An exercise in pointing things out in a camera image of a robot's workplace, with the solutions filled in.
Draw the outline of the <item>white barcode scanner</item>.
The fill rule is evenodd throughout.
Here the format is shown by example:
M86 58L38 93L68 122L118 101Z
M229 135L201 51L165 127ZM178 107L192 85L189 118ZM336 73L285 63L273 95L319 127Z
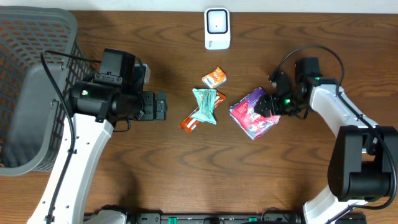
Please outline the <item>white barcode scanner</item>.
M225 7L208 8L204 12L205 48L225 50L231 43L231 17Z

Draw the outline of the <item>mint green tissue packet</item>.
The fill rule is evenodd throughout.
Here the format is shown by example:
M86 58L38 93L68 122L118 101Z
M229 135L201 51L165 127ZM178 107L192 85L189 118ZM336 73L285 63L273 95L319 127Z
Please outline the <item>mint green tissue packet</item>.
M202 123L216 124L213 116L214 105L216 101L216 90L214 89L196 89L192 90L197 104L198 111L194 112L191 117L201 121Z

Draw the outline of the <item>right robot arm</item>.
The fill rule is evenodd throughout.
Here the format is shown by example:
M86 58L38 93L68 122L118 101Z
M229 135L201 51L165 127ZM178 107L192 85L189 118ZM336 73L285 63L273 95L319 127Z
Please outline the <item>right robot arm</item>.
M318 58L295 63L295 84L282 70L269 77L277 93L260 97L255 113L268 118L318 113L336 137L328 166L328 185L303 205L302 223L336 223L354 208L374 209L371 202L397 194L397 130L365 116L334 78L320 72Z

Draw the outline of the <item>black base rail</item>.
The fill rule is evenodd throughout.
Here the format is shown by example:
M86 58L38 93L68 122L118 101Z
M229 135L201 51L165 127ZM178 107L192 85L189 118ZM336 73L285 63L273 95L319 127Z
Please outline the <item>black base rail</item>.
M277 212L264 215L162 215L159 213L122 213L112 217L112 211L102 210L96 215L85 216L84 223L122 223L122 224L240 224L240 223L275 223L305 224L304 217L298 214Z

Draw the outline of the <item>purple snack packet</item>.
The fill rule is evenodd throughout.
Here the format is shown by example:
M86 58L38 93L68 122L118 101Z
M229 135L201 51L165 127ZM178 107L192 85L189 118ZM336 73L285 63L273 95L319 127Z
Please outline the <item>purple snack packet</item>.
M255 140L265 134L273 125L277 124L280 116L263 117L254 111L260 97L266 95L258 87L246 95L240 102L229 107L229 115L233 121L252 139Z

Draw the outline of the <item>orange white small packet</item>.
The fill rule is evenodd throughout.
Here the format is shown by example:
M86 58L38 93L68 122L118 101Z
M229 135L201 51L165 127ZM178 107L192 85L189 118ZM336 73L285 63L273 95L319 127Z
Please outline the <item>orange white small packet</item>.
M227 80L227 76L220 67L217 67L214 71L202 77L201 80L208 88L215 89Z

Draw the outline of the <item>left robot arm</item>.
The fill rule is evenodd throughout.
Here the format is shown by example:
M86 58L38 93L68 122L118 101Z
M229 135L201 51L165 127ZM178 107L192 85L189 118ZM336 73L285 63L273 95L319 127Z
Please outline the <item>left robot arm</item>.
M100 70L76 82L62 95L63 139L45 192L29 223L132 223L130 212L107 205L85 217L85 207L99 158L117 122L164 121L166 94L145 91L150 70L140 58L105 49Z

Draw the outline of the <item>orange snack bar wrapper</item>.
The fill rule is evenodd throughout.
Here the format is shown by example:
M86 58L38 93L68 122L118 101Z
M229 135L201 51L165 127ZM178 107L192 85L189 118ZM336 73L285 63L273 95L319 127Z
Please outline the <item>orange snack bar wrapper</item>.
M187 133L192 133L200 123L216 124L214 109L226 99L224 94L214 89L194 88L192 92L198 106L179 125Z

